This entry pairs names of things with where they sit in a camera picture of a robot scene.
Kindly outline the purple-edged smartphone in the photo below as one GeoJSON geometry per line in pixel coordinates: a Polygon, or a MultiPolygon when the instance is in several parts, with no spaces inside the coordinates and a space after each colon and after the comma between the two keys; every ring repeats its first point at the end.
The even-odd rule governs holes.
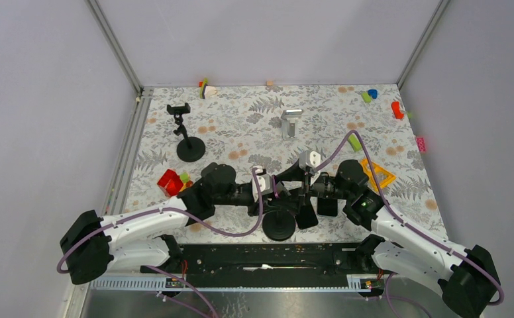
{"type": "Polygon", "coordinates": [[[284,186],[283,182],[277,179],[275,175],[272,175],[272,189],[276,199],[290,196],[289,190],[284,186]]]}

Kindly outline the black smartphone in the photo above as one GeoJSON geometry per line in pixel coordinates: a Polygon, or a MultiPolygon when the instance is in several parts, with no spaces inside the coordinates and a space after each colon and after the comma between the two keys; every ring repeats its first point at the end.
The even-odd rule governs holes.
{"type": "Polygon", "coordinates": [[[299,229],[309,229],[319,224],[312,205],[303,205],[295,215],[295,221],[299,229]]]}

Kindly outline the blue-edged smartphone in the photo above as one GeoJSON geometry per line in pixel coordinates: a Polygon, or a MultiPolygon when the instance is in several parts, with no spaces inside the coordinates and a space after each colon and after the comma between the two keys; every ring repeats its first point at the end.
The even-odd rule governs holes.
{"type": "Polygon", "coordinates": [[[317,198],[317,214],[325,217],[336,217],[338,215],[338,200],[317,198]]]}

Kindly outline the black phone stand with phone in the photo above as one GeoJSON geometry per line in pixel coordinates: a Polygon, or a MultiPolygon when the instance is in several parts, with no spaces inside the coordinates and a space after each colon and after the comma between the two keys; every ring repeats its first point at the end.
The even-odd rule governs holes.
{"type": "Polygon", "coordinates": [[[290,239],[298,227],[297,216],[301,205],[298,200],[275,199],[264,209],[262,230],[267,238],[276,242],[290,239]]]}

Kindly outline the black round-base phone stand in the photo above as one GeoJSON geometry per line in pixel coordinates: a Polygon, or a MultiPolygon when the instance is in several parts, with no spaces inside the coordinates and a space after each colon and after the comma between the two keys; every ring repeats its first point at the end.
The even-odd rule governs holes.
{"type": "Polygon", "coordinates": [[[174,134],[183,137],[176,148],[178,158],[184,162],[196,162],[201,159],[206,151],[205,143],[200,138],[189,136],[183,123],[183,115],[191,113],[189,103],[176,107],[166,105],[166,111],[174,117],[174,123],[178,126],[173,130],[174,134]]]}

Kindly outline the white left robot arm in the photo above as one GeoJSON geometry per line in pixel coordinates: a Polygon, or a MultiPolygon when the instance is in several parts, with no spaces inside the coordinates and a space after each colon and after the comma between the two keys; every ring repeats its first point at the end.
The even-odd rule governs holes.
{"type": "Polygon", "coordinates": [[[174,272],[182,256],[165,238],[171,230],[198,223],[226,237],[252,234],[264,218],[266,196],[276,192],[276,185],[261,166],[250,173],[249,182],[237,184],[232,166],[213,162],[193,185],[155,207],[104,217],[94,210],[82,213],[60,240],[63,255],[57,272],[69,275],[75,285],[91,282],[107,271],[141,266],[174,272]],[[257,207],[258,219],[241,233],[218,229],[206,221],[218,205],[257,207]]]}

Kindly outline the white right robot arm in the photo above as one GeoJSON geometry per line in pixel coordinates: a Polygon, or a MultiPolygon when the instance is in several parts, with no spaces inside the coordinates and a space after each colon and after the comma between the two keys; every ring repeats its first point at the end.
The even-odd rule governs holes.
{"type": "Polygon", "coordinates": [[[343,200],[347,219],[370,232],[356,255],[361,271],[381,268],[401,274],[441,296],[460,317],[479,317],[487,306],[499,303],[495,295],[504,298],[487,249],[467,248],[418,226],[372,191],[369,179],[357,160],[345,160],[334,176],[304,162],[274,176],[272,187],[278,201],[296,204],[298,216],[311,197],[317,198],[319,208],[343,200]]]}

